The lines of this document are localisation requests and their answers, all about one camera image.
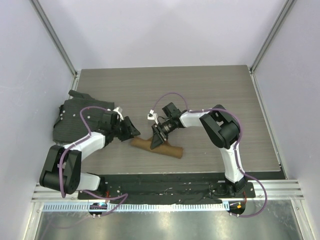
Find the black cloth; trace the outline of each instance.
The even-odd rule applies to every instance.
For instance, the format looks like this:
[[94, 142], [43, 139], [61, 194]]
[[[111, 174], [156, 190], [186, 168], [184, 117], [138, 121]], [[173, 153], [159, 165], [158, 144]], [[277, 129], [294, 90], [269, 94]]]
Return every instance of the black cloth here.
[[[88, 130], [80, 118], [80, 111], [83, 108], [89, 106], [111, 110], [115, 108], [114, 102], [99, 101], [86, 93], [70, 90], [69, 95], [73, 98], [64, 101], [64, 104], [60, 106], [59, 116], [53, 126], [53, 141], [56, 143], [73, 143], [88, 134]], [[99, 121], [102, 120], [103, 114], [103, 110], [95, 108], [82, 112], [92, 132], [98, 130]]]

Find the brown rolled towel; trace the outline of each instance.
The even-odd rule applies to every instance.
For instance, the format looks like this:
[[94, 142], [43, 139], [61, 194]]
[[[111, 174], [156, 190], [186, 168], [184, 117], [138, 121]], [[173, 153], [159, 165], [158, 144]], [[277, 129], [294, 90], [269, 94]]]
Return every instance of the brown rolled towel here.
[[163, 154], [167, 156], [171, 156], [177, 159], [182, 158], [182, 155], [184, 153], [184, 149], [179, 146], [171, 146], [168, 141], [165, 141], [164, 144], [161, 144], [160, 146], [157, 146], [154, 149], [150, 149], [152, 137], [148, 140], [144, 140], [138, 136], [135, 136], [133, 140], [131, 141], [131, 146], [156, 153], [156, 154]]

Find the light purple wall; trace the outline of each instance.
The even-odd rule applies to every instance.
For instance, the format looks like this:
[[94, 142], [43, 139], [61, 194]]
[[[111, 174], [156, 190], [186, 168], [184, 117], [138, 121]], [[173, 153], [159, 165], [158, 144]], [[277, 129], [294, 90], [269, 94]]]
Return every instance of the light purple wall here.
[[40, 0], [77, 69], [251, 65], [286, 0]]
[[286, 172], [298, 179], [319, 234], [320, 1], [298, 0], [256, 77]]
[[18, 240], [72, 75], [28, 0], [0, 1], [0, 234]]

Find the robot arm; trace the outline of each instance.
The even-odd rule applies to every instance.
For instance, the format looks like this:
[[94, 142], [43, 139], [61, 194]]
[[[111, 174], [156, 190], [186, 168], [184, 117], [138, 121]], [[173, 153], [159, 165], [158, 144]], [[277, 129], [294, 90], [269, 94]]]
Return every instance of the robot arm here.
[[[221, 105], [216, 105], [214, 109], [225, 110]], [[150, 148], [154, 149], [164, 143], [168, 139], [169, 133], [177, 128], [204, 127], [212, 143], [221, 152], [228, 192], [231, 195], [241, 193], [247, 180], [239, 171], [234, 150], [240, 134], [238, 122], [228, 113], [218, 110], [211, 112], [188, 112], [184, 110], [181, 112], [172, 102], [162, 110], [167, 116], [167, 120], [163, 123], [156, 120], [157, 115], [153, 112], [148, 115], [148, 119], [154, 119], [156, 122], [152, 125], [153, 138]], [[236, 147], [236, 153], [239, 166], [242, 169], [239, 145]]]
[[41, 186], [60, 191], [59, 162], [65, 150], [68, 150], [63, 159], [63, 188], [66, 194], [73, 194], [76, 190], [96, 191], [99, 188], [104, 193], [105, 181], [97, 175], [81, 172], [81, 162], [111, 143], [114, 137], [125, 141], [138, 136], [140, 132], [126, 116], [118, 117], [116, 109], [106, 111], [99, 123], [98, 131], [91, 132], [83, 138], [63, 146], [53, 145], [47, 154], [39, 183]]

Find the gray wood grain surface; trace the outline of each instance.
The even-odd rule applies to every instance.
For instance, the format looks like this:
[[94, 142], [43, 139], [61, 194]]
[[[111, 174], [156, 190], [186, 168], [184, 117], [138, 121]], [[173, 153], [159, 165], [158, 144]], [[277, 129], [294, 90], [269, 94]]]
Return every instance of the gray wood grain surface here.
[[[248, 67], [182, 66], [84, 69], [77, 91], [115, 102], [129, 116], [142, 138], [152, 136], [147, 114], [163, 94], [175, 91], [187, 98], [192, 110], [223, 105], [243, 124], [240, 156], [246, 171], [279, 171], [279, 164], [263, 118]], [[179, 96], [168, 95], [156, 111], [173, 102], [185, 109]], [[202, 127], [177, 129], [169, 135], [171, 145], [184, 148], [182, 159], [159, 155], [130, 146], [130, 140], [111, 144], [85, 159], [83, 171], [95, 174], [223, 172], [218, 148]]]

